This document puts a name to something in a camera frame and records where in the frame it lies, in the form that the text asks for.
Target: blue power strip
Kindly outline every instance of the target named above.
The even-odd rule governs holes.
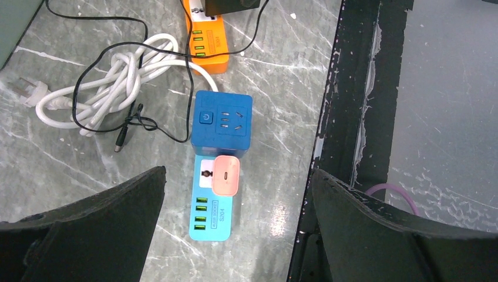
[[[233,197],[213,193],[213,162],[214,157],[196,155],[189,235],[197,241],[225,241],[230,237]]]

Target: scuffed gray surface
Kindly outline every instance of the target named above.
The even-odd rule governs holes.
[[[175,0],[51,3],[63,14],[135,16],[149,24],[151,34],[166,32],[180,42],[186,39],[183,12]],[[0,220],[16,221],[54,209],[165,165],[166,196],[143,281],[283,281],[339,4],[339,0],[307,4],[270,0],[254,45],[244,56],[232,56],[228,72],[215,77],[220,90],[254,98],[252,146],[241,160],[241,186],[227,242],[189,238],[194,163],[190,144],[176,144],[161,133],[134,128],[131,142],[115,154],[115,133],[86,138],[77,130],[47,127],[34,109],[5,93],[0,98]],[[224,18],[230,49],[248,43],[256,15],[257,11],[246,11]],[[66,20],[42,8],[6,69],[59,89],[74,84],[103,48],[123,40],[139,41],[142,32],[137,23]],[[107,69],[109,58],[97,67]],[[144,114],[184,136],[188,85],[183,68],[144,85],[139,96]],[[196,79],[197,90],[206,87]]]
[[[426,217],[498,231],[498,5],[416,0],[408,12],[389,182]],[[398,195],[388,202],[406,208]]]

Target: tabletop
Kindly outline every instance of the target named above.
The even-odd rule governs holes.
[[[114,152],[117,133],[83,137],[78,130],[42,123],[17,97],[0,96],[0,221],[17,221],[113,187],[153,166],[166,166],[163,208],[142,274],[143,281],[283,281],[290,261],[302,194],[341,1],[270,0],[258,36],[230,57],[213,78],[223,92],[254,98],[251,148],[241,159],[231,237],[189,238],[194,151],[159,132],[132,128]],[[183,46],[186,27],[177,0],[53,0],[53,10],[79,16],[132,16],[150,35],[169,33]],[[231,50],[249,43],[258,10],[224,15]],[[5,70],[41,80],[50,90],[74,85],[102,49],[140,41],[143,27],[128,21],[58,18],[42,7]],[[122,47],[121,51],[134,51]],[[110,55],[89,74],[103,77]],[[190,82],[171,68],[142,86],[146,115],[184,136]],[[208,89],[195,78],[195,91]],[[50,113],[58,118],[69,111]]]

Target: white cable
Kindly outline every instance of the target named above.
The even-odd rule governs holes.
[[[178,52],[179,47],[175,38],[166,33],[160,33],[145,40],[144,43],[151,45],[157,41],[164,41],[157,48],[162,50]],[[138,68],[140,56],[146,48],[140,46],[135,53],[117,53],[111,58],[111,68],[103,79],[82,83],[79,90],[98,88],[95,95],[85,103],[78,103],[78,121],[89,129],[98,130],[100,124],[107,114],[118,112],[131,105],[140,92],[143,83],[158,77],[171,66],[186,66],[185,60],[177,59],[176,55],[165,54],[156,51],[148,51],[144,54],[142,68]],[[213,78],[200,66],[189,62],[189,67],[200,73],[209,83],[211,90],[217,92],[218,87]],[[73,121],[61,122],[49,118],[45,113],[45,108],[71,109],[71,100],[64,97],[73,93],[75,87],[70,86],[54,91],[43,97],[36,104],[36,115],[45,124],[61,128],[79,128]],[[83,136],[92,136],[95,133],[86,129],[81,129]]]

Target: power strip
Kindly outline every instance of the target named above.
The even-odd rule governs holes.
[[[228,52],[227,35],[221,16],[206,16],[201,0],[184,0],[185,9],[190,12],[192,34],[190,36],[190,53],[196,56],[209,56]],[[187,17],[187,31],[190,22]],[[192,62],[203,67],[209,74],[224,73],[228,68],[228,55],[212,58],[192,58]]]
[[[196,241],[225,241],[230,237],[233,197],[213,193],[214,159],[196,155],[189,227],[190,238]]]

